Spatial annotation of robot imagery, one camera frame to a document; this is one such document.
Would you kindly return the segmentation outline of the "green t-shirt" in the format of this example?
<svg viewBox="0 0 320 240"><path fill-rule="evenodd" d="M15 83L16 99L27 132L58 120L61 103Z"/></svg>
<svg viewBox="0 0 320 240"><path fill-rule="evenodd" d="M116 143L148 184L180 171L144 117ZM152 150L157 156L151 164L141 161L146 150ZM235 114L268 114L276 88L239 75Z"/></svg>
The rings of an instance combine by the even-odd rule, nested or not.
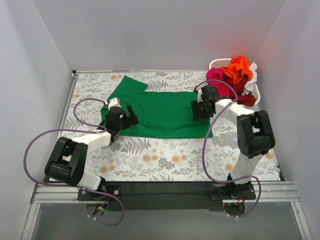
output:
<svg viewBox="0 0 320 240"><path fill-rule="evenodd" d="M146 91L148 85L124 76L108 97L118 98L122 107L130 105L139 123L120 132L122 136L159 139L204 138L210 120L194 121L191 102L197 94L189 91Z"/></svg>

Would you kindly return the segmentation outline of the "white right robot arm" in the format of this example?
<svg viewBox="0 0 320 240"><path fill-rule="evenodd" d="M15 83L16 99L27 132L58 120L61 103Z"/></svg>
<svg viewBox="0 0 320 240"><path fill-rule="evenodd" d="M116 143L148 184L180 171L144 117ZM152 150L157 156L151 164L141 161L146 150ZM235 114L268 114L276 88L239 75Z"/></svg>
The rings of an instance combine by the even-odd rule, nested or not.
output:
<svg viewBox="0 0 320 240"><path fill-rule="evenodd" d="M249 190L260 159L275 147L269 115L264 110L254 111L238 104L238 99L220 96L214 85L197 85L194 92L197 99L190 103L194 121L209 118L217 121L223 116L236 125L240 153L227 180L220 184L230 198L237 199Z"/></svg>

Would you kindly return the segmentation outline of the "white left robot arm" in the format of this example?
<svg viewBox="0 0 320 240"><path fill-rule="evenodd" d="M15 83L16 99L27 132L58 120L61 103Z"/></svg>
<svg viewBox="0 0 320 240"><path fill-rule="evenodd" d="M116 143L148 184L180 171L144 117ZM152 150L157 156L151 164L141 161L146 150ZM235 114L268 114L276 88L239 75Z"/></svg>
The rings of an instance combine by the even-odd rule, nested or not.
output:
<svg viewBox="0 0 320 240"><path fill-rule="evenodd" d="M112 106L102 125L106 127L103 133L89 133L82 137L60 137L45 166L44 174L71 187L89 189L89 194L95 200L106 196L106 187L101 184L102 177L85 170L88 154L103 147L112 145L126 130L139 123L138 117L131 105L125 111L120 106Z"/></svg>

